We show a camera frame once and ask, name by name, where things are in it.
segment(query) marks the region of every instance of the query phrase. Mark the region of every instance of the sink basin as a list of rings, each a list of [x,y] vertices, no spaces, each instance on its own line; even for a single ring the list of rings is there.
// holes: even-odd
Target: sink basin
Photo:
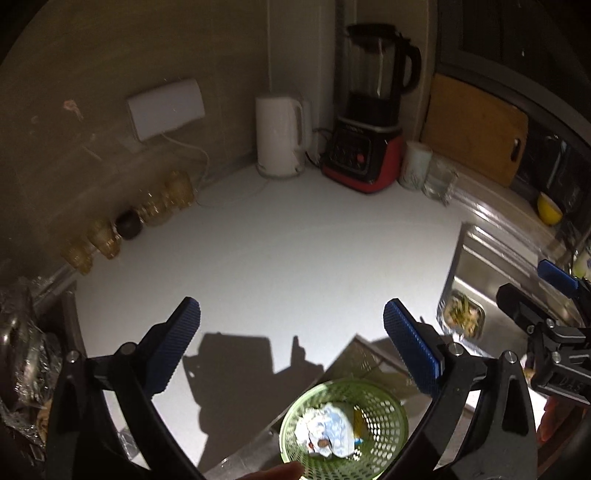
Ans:
[[[527,335],[496,306],[496,292],[501,285],[512,283],[534,301],[547,306],[559,323],[581,326],[580,315],[571,300],[540,280],[536,265],[527,261],[498,238],[473,224],[460,231],[439,307],[437,321],[443,331],[473,353],[498,358],[505,350],[518,357],[527,351]],[[479,312],[478,335],[469,337],[461,327],[448,325],[444,309],[450,296],[467,297]]]

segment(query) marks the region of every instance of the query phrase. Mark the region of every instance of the cutting board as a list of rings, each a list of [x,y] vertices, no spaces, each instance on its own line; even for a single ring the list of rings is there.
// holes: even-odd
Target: cutting board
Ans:
[[[527,140],[528,118],[472,85],[436,74],[422,141],[434,152],[508,187]]]

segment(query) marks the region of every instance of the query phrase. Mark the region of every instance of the wall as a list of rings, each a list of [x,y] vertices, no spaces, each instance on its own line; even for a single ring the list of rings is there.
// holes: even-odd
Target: wall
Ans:
[[[255,150],[267,2],[50,0],[41,9],[0,65],[0,199],[10,205],[0,278],[3,257],[29,263],[28,273],[51,264],[65,239],[137,202],[171,168],[200,177],[197,152],[136,142],[125,104],[187,77],[206,117],[173,136],[207,150],[214,177]]]
[[[273,93],[311,103],[312,128],[334,126],[335,0],[268,0],[269,75]],[[325,150],[313,135],[308,154]]]
[[[413,92],[402,97],[400,106],[400,124],[405,136],[409,140],[418,140],[427,113],[431,78],[435,72],[437,1],[358,0],[357,22],[396,25],[421,51],[421,80]]]

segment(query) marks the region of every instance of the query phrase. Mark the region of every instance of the glass cup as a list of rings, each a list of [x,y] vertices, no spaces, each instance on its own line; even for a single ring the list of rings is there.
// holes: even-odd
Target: glass cup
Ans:
[[[193,185],[189,174],[185,171],[173,170],[165,183],[166,196],[171,205],[183,209],[195,201]]]
[[[95,220],[88,229],[86,236],[90,243],[109,260],[119,255],[119,242],[109,219],[100,218]]]
[[[92,268],[92,254],[90,245],[83,238],[76,238],[68,242],[61,251],[61,256],[82,275],[88,275]]]
[[[161,192],[153,190],[148,192],[145,201],[137,209],[142,221],[149,226],[162,225],[172,217],[167,198]]]
[[[423,184],[423,193],[433,200],[448,204],[456,179],[457,173],[453,168],[439,158],[433,157]]]

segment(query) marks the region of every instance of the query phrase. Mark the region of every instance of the power cord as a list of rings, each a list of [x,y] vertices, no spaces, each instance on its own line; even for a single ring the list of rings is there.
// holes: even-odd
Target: power cord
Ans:
[[[201,179],[199,180],[199,183],[195,187],[195,190],[197,191],[197,195],[195,195],[195,203],[197,203],[197,205],[199,205],[200,207],[203,207],[203,208],[219,208],[219,207],[225,207],[225,206],[228,206],[228,205],[232,205],[232,204],[234,204],[236,202],[241,202],[243,200],[247,200],[247,199],[250,199],[250,198],[255,197],[256,195],[258,195],[259,193],[261,193],[266,188],[266,186],[269,184],[269,180],[266,180],[265,183],[258,190],[256,190],[255,192],[253,192],[252,194],[250,194],[250,195],[248,195],[246,197],[240,197],[240,198],[237,198],[237,199],[230,200],[228,202],[216,203],[214,205],[210,205],[210,204],[207,204],[207,203],[202,203],[202,202],[199,201],[199,197],[201,196],[201,185],[203,184],[205,178],[207,177],[207,174],[209,173],[209,167],[210,167],[210,164],[211,164],[211,159],[209,158],[209,154],[204,149],[202,149],[201,147],[198,147],[197,145],[191,145],[189,143],[185,143],[185,142],[181,142],[179,140],[175,140],[174,138],[171,138],[171,137],[169,137],[166,134],[160,134],[160,135],[163,138],[165,138],[166,140],[168,140],[169,142],[174,143],[175,145],[179,145],[181,147],[191,148],[192,150],[200,151],[207,158],[207,163],[205,165],[205,171],[203,172],[203,175],[201,176]]]
[[[199,192],[201,191],[201,185],[203,184],[203,182],[205,181],[205,178],[207,177],[207,174],[209,173],[209,166],[212,162],[211,158],[209,158],[209,154],[204,149],[202,149],[201,147],[198,147],[197,145],[191,145],[190,143],[180,142],[178,140],[175,140],[174,138],[170,138],[166,134],[160,134],[160,135],[163,138],[165,138],[166,140],[168,140],[169,142],[174,143],[175,145],[180,145],[181,147],[190,148],[192,150],[197,150],[197,151],[200,151],[203,155],[205,155],[205,158],[207,159],[207,163],[205,164],[205,171],[203,172],[203,175],[201,175],[201,178],[199,179],[199,183],[195,187],[195,190],[197,190],[197,194],[199,194]]]
[[[333,134],[334,132],[330,129],[330,128],[315,128],[312,130],[313,133],[315,134],[319,134],[321,137],[323,137],[326,140],[326,143],[329,144],[332,140]],[[312,160],[312,157],[310,156],[310,154],[308,152],[304,152],[306,154],[306,158],[308,159],[308,161],[314,165],[316,168],[322,168],[322,164],[324,163],[323,159],[327,157],[327,152],[322,152],[320,154],[320,158],[318,161],[314,161]]]

